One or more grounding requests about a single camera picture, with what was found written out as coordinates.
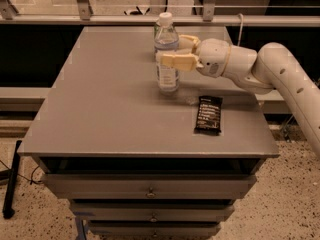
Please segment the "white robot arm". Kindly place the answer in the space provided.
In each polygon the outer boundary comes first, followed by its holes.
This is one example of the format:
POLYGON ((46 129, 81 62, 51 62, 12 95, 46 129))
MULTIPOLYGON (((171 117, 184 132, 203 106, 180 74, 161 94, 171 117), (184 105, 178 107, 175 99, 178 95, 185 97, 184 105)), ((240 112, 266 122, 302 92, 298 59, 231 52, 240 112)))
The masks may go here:
POLYGON ((285 46, 271 42, 255 51, 214 38, 182 35, 178 49, 159 52, 156 61, 177 70, 228 78, 256 94, 277 90, 320 157, 320 89, 285 46))

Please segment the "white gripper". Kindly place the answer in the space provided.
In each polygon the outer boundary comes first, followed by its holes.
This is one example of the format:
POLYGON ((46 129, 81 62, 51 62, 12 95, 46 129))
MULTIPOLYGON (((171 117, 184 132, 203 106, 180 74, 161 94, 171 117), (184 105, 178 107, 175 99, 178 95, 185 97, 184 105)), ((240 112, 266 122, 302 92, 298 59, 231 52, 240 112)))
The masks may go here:
POLYGON ((197 36, 181 34, 179 48, 187 49, 190 53, 162 54, 159 57, 160 64, 181 71, 197 69, 204 76, 217 78, 222 75, 226 67, 231 45, 214 38, 201 42, 197 36))

